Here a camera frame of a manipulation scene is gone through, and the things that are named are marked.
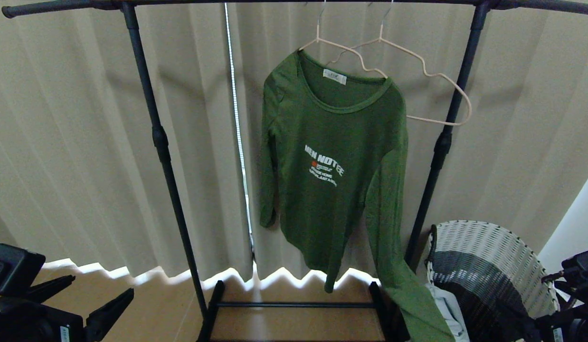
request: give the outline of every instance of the garment rack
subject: garment rack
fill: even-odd
[[[391,328],[392,312],[387,311],[387,306],[383,302],[381,291],[376,282],[370,284],[370,295],[372,296],[372,303],[299,303],[299,302],[225,302],[222,301],[222,295],[225,290],[224,282],[218,281],[212,293],[209,304],[206,305],[203,290],[201,288],[201,281],[197,273],[197,266],[195,257],[193,255],[192,246],[190,245],[190,238],[182,205],[178,194],[178,187],[175,182],[174,170],[172,169],[170,150],[168,148],[168,137],[166,135],[161,121],[159,119],[159,111],[157,111],[157,104],[153,95],[151,78],[148,73],[146,59],[144,58],[144,50],[142,48],[142,41],[140,39],[140,30],[138,26],[138,19],[136,17],[135,7],[142,5],[160,5],[160,4],[191,4],[191,3],[224,3],[225,1],[216,0],[53,0],[49,2],[41,2],[36,4],[26,4],[22,6],[5,6],[2,7],[3,15],[7,18],[14,18],[21,15],[29,15],[35,13],[46,13],[53,11],[64,11],[73,9],[101,9],[101,10],[120,10],[124,14],[125,25],[129,30],[129,35],[132,42],[133,54],[135,56],[138,73],[140,74],[140,81],[142,83],[142,90],[144,91],[144,98],[151,117],[152,123],[152,140],[159,154],[159,160],[163,166],[163,173],[170,191],[170,198],[174,207],[174,213],[178,228],[180,230],[180,237],[182,245],[185,250],[186,260],[190,267],[190,274],[192,283],[197,295],[197,301],[203,317],[203,325],[199,333],[197,341],[209,341],[214,328],[214,322],[218,314],[218,309],[221,307],[287,307],[287,308],[354,308],[354,309],[375,309],[379,317],[379,322],[385,340],[393,341],[396,334]],[[258,2],[258,1],[226,1],[226,2]],[[467,40],[467,47],[461,63],[461,69],[457,78],[457,84],[461,89],[465,89],[467,80],[472,69],[474,56],[478,48],[480,34],[484,27],[486,15],[490,10],[508,10],[518,7],[526,7],[531,9],[543,9],[552,11],[565,11],[570,13],[580,13],[588,15],[588,4],[580,2],[572,2],[567,0],[394,0],[394,2],[418,2],[431,4],[461,4],[475,6],[474,17],[470,28],[469,37]],[[450,108],[446,115],[446,121],[454,123],[459,106],[461,104],[461,94],[454,91],[452,100],[450,101]],[[429,203],[433,196],[433,190],[437,184],[440,170],[444,165],[446,155],[450,151],[452,144],[452,126],[444,126],[444,129],[437,138],[435,147],[433,149],[433,159],[431,160],[431,167],[425,190],[423,192],[416,219],[414,221],[413,230],[408,242],[406,254],[404,259],[411,266],[413,270],[416,265],[412,264],[413,256],[418,245],[418,238],[427,215]]]

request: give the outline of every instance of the laundry basket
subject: laundry basket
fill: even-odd
[[[455,294],[472,342],[503,341],[497,301],[537,318],[558,310],[553,284],[537,256],[509,230],[480,221],[431,227],[427,277]]]

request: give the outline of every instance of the brown floor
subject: brown floor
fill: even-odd
[[[42,270],[37,282],[63,275],[77,279],[45,305],[87,318],[91,311],[135,284],[129,275],[111,279],[105,271],[81,273],[74,266]],[[281,276],[261,290],[259,282],[246,291],[236,277],[225,279],[225,301],[370,301],[367,284],[347,277],[332,294],[312,277],[302,289]],[[162,271],[151,271],[150,279],[134,285],[135,298],[106,336],[106,342],[191,342],[201,329],[199,305],[190,279],[168,284]],[[205,291],[209,300],[212,289]],[[220,309],[213,340],[383,340],[379,321],[371,309]]]

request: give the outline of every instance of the round neckline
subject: round neckline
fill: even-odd
[[[370,106],[374,102],[376,102],[379,98],[381,98],[381,96],[383,96],[384,93],[387,91],[387,89],[389,89],[389,87],[393,84],[391,77],[382,78],[382,77],[355,76],[355,75],[348,74],[347,72],[342,72],[338,69],[333,69],[331,67],[327,67],[326,65],[323,65],[319,61],[315,60],[315,58],[311,57],[305,50],[297,50],[294,53],[294,56],[296,59],[296,69],[298,71],[298,78],[299,78],[300,82],[303,84],[303,88],[305,88],[307,93],[309,93],[309,96],[311,96],[311,99],[313,100],[313,102],[318,104],[318,106],[322,107],[326,111],[330,111],[332,113],[348,114],[348,113],[353,113],[355,111],[362,110],[362,109]],[[316,65],[322,69],[328,69],[333,72],[337,72],[338,74],[344,75],[347,77],[348,80],[353,80],[355,82],[359,82],[362,84],[372,84],[372,85],[382,83],[381,87],[375,93],[373,93],[370,97],[362,100],[361,102],[358,102],[357,104],[353,104],[351,106],[339,107],[339,106],[333,106],[331,104],[327,104],[326,102],[323,102],[322,100],[320,100],[317,97],[317,95],[315,95],[313,90],[311,90],[311,87],[309,86],[309,82],[307,82],[307,78],[305,77],[304,72],[303,72],[303,66],[301,65],[301,58],[304,58],[305,60],[313,63],[314,65]]]

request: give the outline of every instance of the green shirt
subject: green shirt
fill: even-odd
[[[391,78],[350,76],[292,53],[264,85],[261,225],[274,224],[277,194],[285,238],[327,274],[331,292],[365,210],[379,279],[413,341],[454,341],[402,258],[407,147],[405,103]]]

